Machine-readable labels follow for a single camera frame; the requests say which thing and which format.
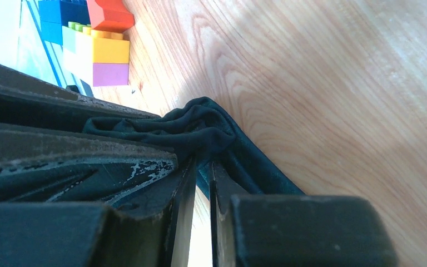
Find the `dark green cloth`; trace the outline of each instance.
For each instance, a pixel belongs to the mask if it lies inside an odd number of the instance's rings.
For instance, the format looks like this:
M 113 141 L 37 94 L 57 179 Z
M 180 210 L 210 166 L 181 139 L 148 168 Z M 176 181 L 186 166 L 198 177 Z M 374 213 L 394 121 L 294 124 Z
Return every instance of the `dark green cloth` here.
M 197 185 L 208 195 L 208 163 L 217 160 L 251 194 L 303 194 L 251 140 L 230 115 L 208 97 L 191 100 L 157 119 L 94 117 L 84 133 L 172 147 L 179 163 L 197 160 Z

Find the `wood grain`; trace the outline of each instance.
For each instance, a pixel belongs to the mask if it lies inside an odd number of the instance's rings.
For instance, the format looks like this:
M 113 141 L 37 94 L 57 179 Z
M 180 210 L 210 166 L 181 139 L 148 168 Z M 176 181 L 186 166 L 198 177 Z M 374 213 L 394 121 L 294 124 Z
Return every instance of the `wood grain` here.
M 427 266 L 427 1 L 126 4 L 131 87 L 96 97 L 160 115 L 213 98 L 308 194 L 369 199 L 401 265 Z

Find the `purple block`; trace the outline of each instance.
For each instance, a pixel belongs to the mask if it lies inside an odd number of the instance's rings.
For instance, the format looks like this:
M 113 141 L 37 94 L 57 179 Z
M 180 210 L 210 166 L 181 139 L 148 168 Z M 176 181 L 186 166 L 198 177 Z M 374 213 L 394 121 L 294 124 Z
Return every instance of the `purple block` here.
M 92 86 L 128 85 L 128 64 L 93 63 Z

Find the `orange block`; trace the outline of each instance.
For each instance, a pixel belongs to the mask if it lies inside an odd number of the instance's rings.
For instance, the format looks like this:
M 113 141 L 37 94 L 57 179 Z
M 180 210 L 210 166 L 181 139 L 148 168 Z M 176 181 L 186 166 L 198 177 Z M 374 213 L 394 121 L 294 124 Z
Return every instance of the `orange block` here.
M 135 24 L 122 0 L 87 0 L 87 8 L 93 29 L 124 32 Z

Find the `robotic claw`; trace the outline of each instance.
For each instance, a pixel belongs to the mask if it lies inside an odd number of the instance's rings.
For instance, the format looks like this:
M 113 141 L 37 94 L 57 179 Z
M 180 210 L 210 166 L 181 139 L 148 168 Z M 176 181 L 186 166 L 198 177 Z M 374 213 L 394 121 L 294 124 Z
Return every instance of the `robotic claw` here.
M 196 158 L 81 133 L 156 115 L 0 66 L 0 266 L 187 266 Z M 213 266 L 396 266 L 375 210 L 350 196 L 251 194 L 208 163 Z

